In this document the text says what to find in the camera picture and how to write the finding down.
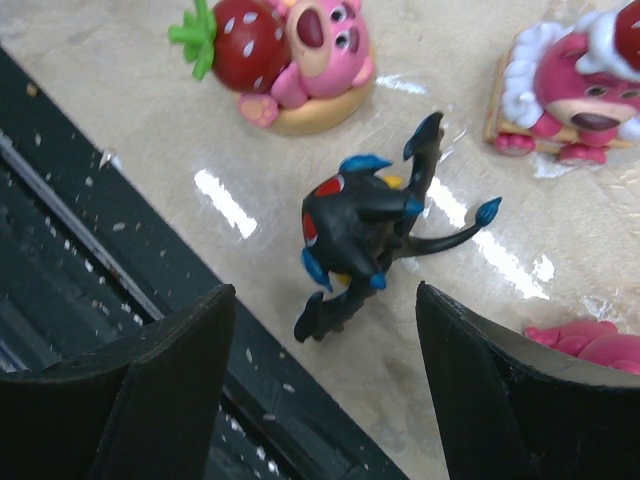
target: yellow spot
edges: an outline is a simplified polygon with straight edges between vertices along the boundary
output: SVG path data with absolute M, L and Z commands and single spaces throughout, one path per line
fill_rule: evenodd
M 395 175 L 387 175 L 385 177 L 382 177 L 382 179 L 387 185 L 389 185 L 390 188 L 393 188 L 394 190 L 398 190 L 404 184 L 404 180 Z
M 344 285 L 345 287 L 348 287 L 349 285 L 351 285 L 351 277 L 349 275 L 336 273 L 336 279 L 338 280 L 338 282 L 340 282 L 340 284 Z

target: pink bear figurine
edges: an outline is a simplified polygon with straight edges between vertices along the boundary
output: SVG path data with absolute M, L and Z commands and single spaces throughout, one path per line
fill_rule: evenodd
M 516 39 L 504 73 L 504 118 L 542 138 L 563 125 L 580 143 L 565 163 L 606 163 L 613 139 L 640 140 L 640 0 L 590 12 L 570 28 L 540 23 Z
M 640 375 L 640 336 L 618 333 L 612 322 L 578 319 L 559 327 L 527 327 L 524 335 L 559 352 Z
M 258 100 L 272 112 L 268 123 L 254 116 L 247 120 L 268 127 L 280 107 L 294 109 L 310 98 L 333 98 L 352 87 L 365 85 L 374 74 L 367 26 L 360 14 L 361 0 L 297 0 L 291 7 L 269 0 L 285 17 L 285 35 L 292 62 L 282 71 L 270 95 L 242 95 L 239 108 Z

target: strawberry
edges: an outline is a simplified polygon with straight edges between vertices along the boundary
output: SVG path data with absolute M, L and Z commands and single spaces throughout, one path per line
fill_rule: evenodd
M 182 26 L 169 28 L 169 41 L 184 44 L 184 58 L 195 62 L 193 77 L 208 70 L 239 93 L 266 93 L 291 62 L 284 21 L 265 0 L 221 0 L 209 11 L 194 0 Z

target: black toy figurine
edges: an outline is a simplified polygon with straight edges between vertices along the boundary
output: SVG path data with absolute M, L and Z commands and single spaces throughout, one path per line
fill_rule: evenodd
M 489 225 L 501 198 L 483 204 L 475 224 L 454 235 L 416 238 L 410 235 L 440 158 L 442 113 L 428 116 L 404 147 L 404 160 L 413 157 L 409 184 L 394 188 L 377 177 L 392 163 L 375 155 L 357 155 L 340 165 L 339 173 L 315 188 L 302 202 L 302 230 L 306 246 L 302 263 L 311 278 L 333 291 L 329 273 L 342 277 L 347 289 L 324 300 L 314 293 L 298 319 L 294 336 L 304 342 L 322 340 L 329 331 L 341 331 L 376 291 L 386 288 L 385 274 L 402 257 L 442 252 L 469 240 Z

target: beige tabletop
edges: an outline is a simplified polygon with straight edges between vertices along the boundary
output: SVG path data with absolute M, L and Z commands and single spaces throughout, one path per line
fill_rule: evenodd
M 571 170 L 482 140 L 496 61 L 516 33 L 623 2 L 364 0 L 375 92 L 339 128 L 295 139 L 251 127 L 213 78 L 190 78 L 166 39 L 190 3 L 0 0 L 0 40 L 412 479 L 447 478 L 415 326 L 421 280 L 515 330 L 591 314 L 640 333 L 640 148 Z M 297 344 L 293 324 L 316 291 L 299 263 L 302 198 L 355 153 L 406 175 L 402 147 L 436 109 L 444 158 L 415 233 L 453 232 L 502 195 L 498 217 L 452 251 L 395 265 L 344 333 Z

